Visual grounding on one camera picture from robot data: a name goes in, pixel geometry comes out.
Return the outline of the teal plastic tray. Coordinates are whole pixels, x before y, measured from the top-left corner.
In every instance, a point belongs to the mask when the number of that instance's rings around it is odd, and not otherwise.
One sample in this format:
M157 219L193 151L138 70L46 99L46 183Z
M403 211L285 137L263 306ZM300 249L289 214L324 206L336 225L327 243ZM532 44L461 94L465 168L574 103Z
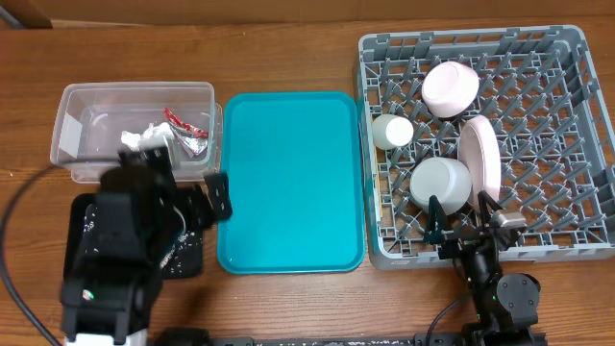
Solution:
M348 272L365 256L357 105L341 91L242 93L226 105L232 217L217 258L237 275Z

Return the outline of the black plastic tray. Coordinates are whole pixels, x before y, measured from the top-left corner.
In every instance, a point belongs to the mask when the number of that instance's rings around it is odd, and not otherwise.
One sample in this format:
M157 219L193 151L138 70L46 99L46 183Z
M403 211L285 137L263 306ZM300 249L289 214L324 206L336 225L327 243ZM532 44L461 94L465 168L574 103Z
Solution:
M64 278L72 271L77 257L94 253L93 249L80 248L80 244L94 231L95 213L93 193L78 195L73 200L63 264ZM160 264L166 280L188 279L201 274L204 257L203 239L202 230L191 227L187 229Z

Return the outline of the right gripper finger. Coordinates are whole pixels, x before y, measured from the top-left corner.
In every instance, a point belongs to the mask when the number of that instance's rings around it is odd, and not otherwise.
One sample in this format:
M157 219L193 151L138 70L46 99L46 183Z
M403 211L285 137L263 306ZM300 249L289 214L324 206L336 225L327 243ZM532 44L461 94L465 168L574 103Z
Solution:
M480 220L483 226L501 226L499 220L503 208L485 191L478 194Z
M436 195L429 199L428 227L426 238L444 238L444 232L450 230L448 215L445 213Z

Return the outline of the red foil wrapper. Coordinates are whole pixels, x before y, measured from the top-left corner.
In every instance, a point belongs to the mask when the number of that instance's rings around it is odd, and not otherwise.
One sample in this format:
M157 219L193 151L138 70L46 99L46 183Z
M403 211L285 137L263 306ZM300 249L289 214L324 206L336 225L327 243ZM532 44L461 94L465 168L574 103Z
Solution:
M201 155L208 148L209 132L182 121L168 108L163 109L166 122L190 157Z

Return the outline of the large pink plate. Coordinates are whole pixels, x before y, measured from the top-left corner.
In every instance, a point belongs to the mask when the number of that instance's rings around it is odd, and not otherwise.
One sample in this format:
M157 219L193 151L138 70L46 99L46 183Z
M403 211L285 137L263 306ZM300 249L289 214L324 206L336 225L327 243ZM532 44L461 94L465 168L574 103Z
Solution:
M498 140L489 119L477 115L462 127L457 159L468 169L472 182L468 202L479 211L478 194L485 191L498 201L502 183L501 156Z

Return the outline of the cardboard backdrop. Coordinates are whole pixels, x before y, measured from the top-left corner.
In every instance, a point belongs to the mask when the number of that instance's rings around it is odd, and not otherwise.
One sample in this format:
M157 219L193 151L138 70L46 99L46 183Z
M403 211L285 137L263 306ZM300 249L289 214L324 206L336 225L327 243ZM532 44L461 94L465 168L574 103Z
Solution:
M7 0L26 27L53 20L200 25L612 15L614 0Z

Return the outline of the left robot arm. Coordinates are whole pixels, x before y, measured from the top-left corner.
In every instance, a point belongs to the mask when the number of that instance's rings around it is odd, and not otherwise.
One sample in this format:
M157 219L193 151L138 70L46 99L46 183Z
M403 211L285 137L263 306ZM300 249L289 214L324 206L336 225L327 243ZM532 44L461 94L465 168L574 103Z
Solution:
M121 151L94 193L71 205L61 286L67 345L144 345L181 237L233 213L229 178L179 187L165 146Z

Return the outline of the cream paper cup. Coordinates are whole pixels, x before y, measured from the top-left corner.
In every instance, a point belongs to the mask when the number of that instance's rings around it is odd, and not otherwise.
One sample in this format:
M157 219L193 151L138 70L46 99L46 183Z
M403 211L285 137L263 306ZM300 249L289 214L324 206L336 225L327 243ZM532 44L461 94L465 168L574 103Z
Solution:
M409 144L414 127L405 117L384 113L372 122L374 145L382 150L391 150Z

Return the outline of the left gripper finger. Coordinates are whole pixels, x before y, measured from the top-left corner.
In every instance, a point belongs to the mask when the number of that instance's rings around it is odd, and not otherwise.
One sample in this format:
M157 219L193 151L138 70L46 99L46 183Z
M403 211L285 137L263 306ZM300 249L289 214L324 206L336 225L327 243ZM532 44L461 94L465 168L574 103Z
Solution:
M148 148L142 151L120 151L118 156L122 167L143 165L159 173L172 172L172 160L166 146Z
M231 218L233 208L229 193L229 177L225 172L212 173L204 177L213 213L217 220Z

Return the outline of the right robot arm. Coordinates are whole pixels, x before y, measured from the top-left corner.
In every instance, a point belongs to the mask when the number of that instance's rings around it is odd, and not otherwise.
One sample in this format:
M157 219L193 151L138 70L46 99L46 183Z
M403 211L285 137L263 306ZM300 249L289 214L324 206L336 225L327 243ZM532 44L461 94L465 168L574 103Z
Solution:
M501 207L486 192L478 194L481 224L474 230L455 231L438 198L429 199L428 227L424 241L439 247L438 257L450 260L455 272L467 283L468 292L436 315L425 343L436 341L438 322L452 309L471 300L477 313L447 345L545 345L546 337L531 327L538 322L541 285L529 274L505 274L500 253L527 228L523 214Z

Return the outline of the grey dishwasher rack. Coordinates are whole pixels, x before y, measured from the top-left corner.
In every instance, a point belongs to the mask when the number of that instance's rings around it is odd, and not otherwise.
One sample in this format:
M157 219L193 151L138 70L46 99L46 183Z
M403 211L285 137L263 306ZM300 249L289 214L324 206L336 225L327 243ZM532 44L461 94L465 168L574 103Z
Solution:
M480 87L442 120L421 96L442 62L474 69ZM501 260L603 260L614 254L614 132L590 50L571 26L370 34L358 43L357 98L368 251L380 270L442 265L423 241L428 215L409 191L414 166L454 158L464 124L489 119L501 153L500 204L528 229ZM413 127L411 142L382 150L372 122L388 113Z

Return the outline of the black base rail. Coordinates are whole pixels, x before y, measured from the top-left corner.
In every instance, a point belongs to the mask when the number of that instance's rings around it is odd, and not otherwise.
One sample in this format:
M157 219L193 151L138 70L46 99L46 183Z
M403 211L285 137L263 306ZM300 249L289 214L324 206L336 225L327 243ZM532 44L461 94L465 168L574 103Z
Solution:
M289 338L289 339L253 339L251 337L213 338L207 330L193 328L173 328L162 332L146 345L197 345L197 346L425 346L426 334L408 337L378 338ZM548 345L545 334L535 334L533 341L513 336L510 339L492 338L481 345ZM433 334L429 345L453 346L471 345L458 333Z

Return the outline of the clear plastic bin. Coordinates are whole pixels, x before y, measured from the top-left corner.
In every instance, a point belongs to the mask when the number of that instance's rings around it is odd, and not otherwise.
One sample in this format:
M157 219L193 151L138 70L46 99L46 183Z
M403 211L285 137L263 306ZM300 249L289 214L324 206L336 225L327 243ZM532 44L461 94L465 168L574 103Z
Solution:
M58 107L50 162L63 165L79 184L96 184L111 168L93 158L117 158L145 134L168 129L164 111L209 134L207 145L193 153L179 136L165 141L178 182L199 182L219 168L222 108L207 82L114 82L73 84Z

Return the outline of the white napkin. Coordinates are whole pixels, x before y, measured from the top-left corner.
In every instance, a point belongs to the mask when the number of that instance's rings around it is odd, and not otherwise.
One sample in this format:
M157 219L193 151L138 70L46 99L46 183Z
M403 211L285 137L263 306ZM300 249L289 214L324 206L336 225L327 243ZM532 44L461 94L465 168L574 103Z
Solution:
M168 123L149 124L142 134L123 131L121 142L132 151L145 151L157 147L168 147L174 139L174 134Z

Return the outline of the grey bowl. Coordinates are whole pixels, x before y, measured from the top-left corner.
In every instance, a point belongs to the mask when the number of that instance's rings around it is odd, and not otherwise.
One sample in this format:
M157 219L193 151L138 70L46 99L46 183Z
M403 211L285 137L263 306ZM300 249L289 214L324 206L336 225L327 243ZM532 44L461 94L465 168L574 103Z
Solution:
M448 158L429 158L412 171L409 191L413 202L424 211L431 196L436 196L447 215L460 210L468 201L472 182L468 168Z

